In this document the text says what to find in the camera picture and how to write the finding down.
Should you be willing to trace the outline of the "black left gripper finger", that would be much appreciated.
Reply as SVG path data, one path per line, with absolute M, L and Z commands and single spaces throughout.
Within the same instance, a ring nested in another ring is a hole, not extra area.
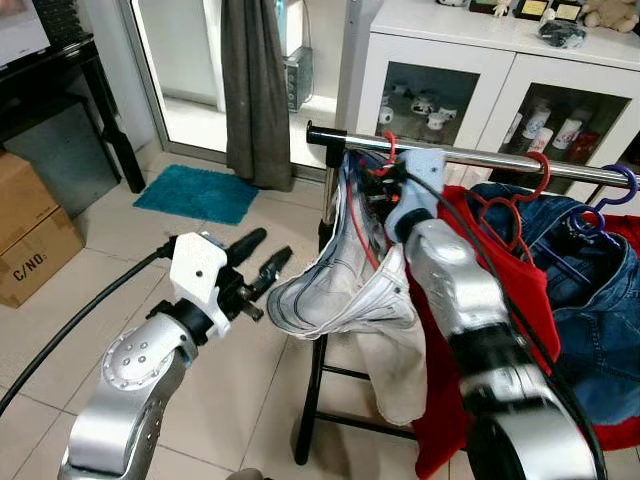
M 266 293 L 279 278 L 284 269 L 284 266 L 288 264 L 292 259 L 293 250 L 292 247 L 285 246 L 280 248 L 266 260 L 265 264 L 259 269 L 255 280 L 252 283 L 253 293 Z
M 265 241 L 266 236 L 268 232 L 264 228 L 255 228 L 225 248 L 227 268 L 238 268 L 244 260 L 250 259 L 253 251 Z

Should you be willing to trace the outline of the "red plastic hanger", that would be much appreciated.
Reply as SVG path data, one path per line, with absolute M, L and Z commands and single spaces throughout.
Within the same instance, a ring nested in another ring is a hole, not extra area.
M 524 219 L 522 219 L 521 212 L 518 210 L 518 205 L 520 205 L 521 202 L 535 200 L 535 198 L 540 196 L 541 193 L 545 191 L 545 188 L 548 187 L 550 180 L 550 160 L 547 155 L 540 154 L 540 152 L 526 152 L 525 156 L 538 161 L 540 165 L 541 179 L 538 187 L 524 193 L 524 195 L 512 195 L 509 197 L 485 198 L 475 192 L 474 189 L 471 189 L 468 195 L 470 195 L 471 200 L 474 201 L 475 204 L 480 206 L 480 210 L 476 212 L 476 223 L 480 225 L 483 232 L 488 234 L 495 242 L 506 247 L 506 250 L 512 253 L 512 255 L 524 253 L 525 256 L 529 256 L 529 244 L 527 244 L 524 239 Z M 492 227 L 488 219 L 486 219 L 486 212 L 493 209 L 495 205 L 506 207 L 512 216 L 511 221 L 509 221 L 508 236 L 500 236 L 498 230 Z
M 348 148 L 344 160 L 343 173 L 346 174 L 346 202 L 348 216 L 353 224 L 353 233 L 364 250 L 365 259 L 372 268 L 379 268 L 390 248 L 390 237 L 385 228 L 385 219 L 378 219 L 362 193 L 360 174 L 369 168 L 397 163 L 397 138 L 393 133 L 384 132 L 381 137 L 389 143 L 388 152 L 378 152 L 369 148 Z

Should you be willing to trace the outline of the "white garment green print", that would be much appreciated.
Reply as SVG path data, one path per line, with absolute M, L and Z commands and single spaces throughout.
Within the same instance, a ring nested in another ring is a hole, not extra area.
M 347 152 L 335 188 L 332 237 L 303 273 L 269 293 L 268 314 L 293 337 L 353 335 L 380 415 L 404 426 L 425 410 L 426 344 L 403 248 L 372 206 L 372 168 L 381 164 L 376 154 Z

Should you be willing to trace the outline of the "purple plastic hanger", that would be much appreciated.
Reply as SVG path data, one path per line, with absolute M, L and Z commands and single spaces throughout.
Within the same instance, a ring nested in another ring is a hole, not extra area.
M 608 237 L 608 233 L 605 232 L 605 219 L 602 214 L 604 206 L 623 205 L 627 204 L 631 200 L 639 195 L 640 184 L 639 178 L 637 178 L 634 170 L 627 168 L 620 164 L 604 166 L 605 170 L 609 172 L 620 173 L 623 178 L 626 179 L 626 193 L 618 198 L 600 198 L 594 205 L 584 205 L 576 207 L 575 210 L 570 212 L 567 216 L 568 227 L 573 233 L 580 234 L 584 238 L 604 238 L 605 241 L 614 243 L 611 237 Z

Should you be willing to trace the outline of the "teal floor mat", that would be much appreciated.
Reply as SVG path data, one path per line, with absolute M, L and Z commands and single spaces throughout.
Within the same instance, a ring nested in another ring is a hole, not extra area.
M 234 227 L 259 193 L 237 175 L 175 164 L 148 184 L 133 206 Z

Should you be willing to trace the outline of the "chrome clothes rack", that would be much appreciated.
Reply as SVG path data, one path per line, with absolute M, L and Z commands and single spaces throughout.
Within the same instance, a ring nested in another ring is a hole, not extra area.
M 384 138 L 370 136 L 370 134 L 356 134 L 342 131 L 342 129 L 317 127 L 308 124 L 305 132 L 306 142 L 325 148 L 325 186 L 323 187 L 323 219 L 317 224 L 317 241 L 325 244 L 332 238 L 334 224 L 337 223 L 337 207 L 334 205 L 335 192 L 337 192 L 338 168 L 342 164 L 343 156 L 348 148 L 369 148 L 380 152 L 390 150 L 389 143 Z M 396 152 L 402 154 L 416 148 L 442 148 L 447 163 L 456 163 L 467 166 L 484 166 L 498 170 L 508 170 L 517 173 L 541 173 L 538 161 L 530 157 L 511 154 L 494 154 L 470 148 L 456 146 L 435 145 L 435 143 L 422 143 L 411 141 L 397 141 Z M 550 175 L 564 179 L 579 180 L 607 186 L 623 188 L 626 192 L 626 179 L 620 173 L 609 172 L 603 166 L 580 166 L 567 163 L 553 163 L 550 161 Z M 366 372 L 358 372 L 346 367 L 337 367 L 326 364 L 326 348 L 329 346 L 328 335 L 320 335 L 312 340 L 311 364 L 308 372 L 308 384 L 305 402 L 303 402 L 300 425 L 298 425 L 296 439 L 293 445 L 293 461 L 298 466 L 306 465 L 311 458 L 312 445 L 314 445 L 317 422 L 332 422 L 332 424 L 347 426 L 369 433 L 394 436 L 406 440 L 415 439 L 413 431 L 404 428 L 393 428 L 384 422 L 370 422 L 366 419 L 352 419 L 329 413 L 319 408 L 319 398 L 323 380 L 326 374 L 346 376 L 357 380 L 367 380 Z

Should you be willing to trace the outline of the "grey ribbed appliance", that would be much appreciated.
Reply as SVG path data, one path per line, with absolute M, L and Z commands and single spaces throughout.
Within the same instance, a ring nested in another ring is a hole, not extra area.
M 283 65 L 288 111 L 297 113 L 314 96 L 314 51 L 311 47 L 298 46 L 285 56 Z

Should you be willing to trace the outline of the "grey curtain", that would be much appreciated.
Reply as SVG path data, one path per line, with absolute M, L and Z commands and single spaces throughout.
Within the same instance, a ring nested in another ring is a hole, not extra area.
M 227 165 L 244 183 L 293 186 L 284 54 L 276 0 L 221 0 Z

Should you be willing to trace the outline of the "red shirt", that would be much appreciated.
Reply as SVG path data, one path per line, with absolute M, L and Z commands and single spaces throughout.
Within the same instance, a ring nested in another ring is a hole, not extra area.
M 466 451 L 479 480 L 556 480 L 550 451 L 577 451 L 581 438 L 548 380 L 558 340 L 547 279 L 483 233 L 468 192 L 444 187 L 439 214 L 403 243 L 428 371 L 416 474 L 429 480 Z

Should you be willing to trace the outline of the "white glass-door cabinet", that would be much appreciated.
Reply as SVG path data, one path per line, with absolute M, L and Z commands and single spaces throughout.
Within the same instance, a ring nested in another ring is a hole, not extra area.
M 355 58 L 344 131 L 522 156 L 538 151 L 580 166 L 620 163 L 640 131 L 639 37 L 586 29 L 557 49 L 539 23 L 495 18 L 436 0 L 384 0 Z M 535 140 L 527 114 L 552 115 Z M 582 120 L 566 150 L 550 146 L 564 120 Z

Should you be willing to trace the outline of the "white framed glass door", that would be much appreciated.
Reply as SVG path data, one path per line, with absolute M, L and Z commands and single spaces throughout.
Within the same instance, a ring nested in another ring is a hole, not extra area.
M 224 163 L 227 100 L 221 79 L 221 0 L 114 0 L 166 151 Z M 324 165 L 308 124 L 338 123 L 340 58 L 347 9 L 340 0 L 276 0 L 280 46 L 314 51 L 314 96 L 291 119 L 291 160 Z

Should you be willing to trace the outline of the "cardboard box printed C/NO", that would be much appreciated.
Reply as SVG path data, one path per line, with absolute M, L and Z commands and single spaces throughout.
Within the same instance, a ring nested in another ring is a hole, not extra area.
M 0 305 L 17 308 L 59 273 L 84 241 L 63 207 L 0 253 Z

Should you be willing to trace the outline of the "blue denim jeans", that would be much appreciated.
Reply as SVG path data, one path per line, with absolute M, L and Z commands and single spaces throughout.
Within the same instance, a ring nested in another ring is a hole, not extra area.
M 485 198 L 524 195 L 499 183 L 472 187 Z M 547 276 L 545 293 L 559 335 L 558 369 L 594 424 L 616 425 L 637 416 L 640 403 L 640 271 L 637 252 L 621 234 L 584 238 L 567 216 L 584 206 L 575 198 L 540 195 L 518 205 L 531 261 Z M 512 216 L 504 206 L 486 212 L 500 236 Z

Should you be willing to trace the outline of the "black table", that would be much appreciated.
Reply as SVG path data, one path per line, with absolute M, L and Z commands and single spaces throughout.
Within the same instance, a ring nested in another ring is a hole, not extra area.
M 131 140 L 122 129 L 119 106 L 92 35 L 84 35 L 74 44 L 49 47 L 0 68 L 0 109 L 10 102 L 64 92 L 76 79 L 87 84 L 92 105 L 96 106 L 102 124 L 100 136 L 113 148 L 116 164 L 131 191 L 140 195 L 147 182 Z

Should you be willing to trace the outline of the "brown teddy bear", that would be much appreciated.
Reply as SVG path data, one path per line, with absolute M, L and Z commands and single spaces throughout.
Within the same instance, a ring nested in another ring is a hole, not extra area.
M 634 31 L 640 15 L 637 0 L 588 0 L 582 9 L 586 27 L 605 27 L 621 33 Z

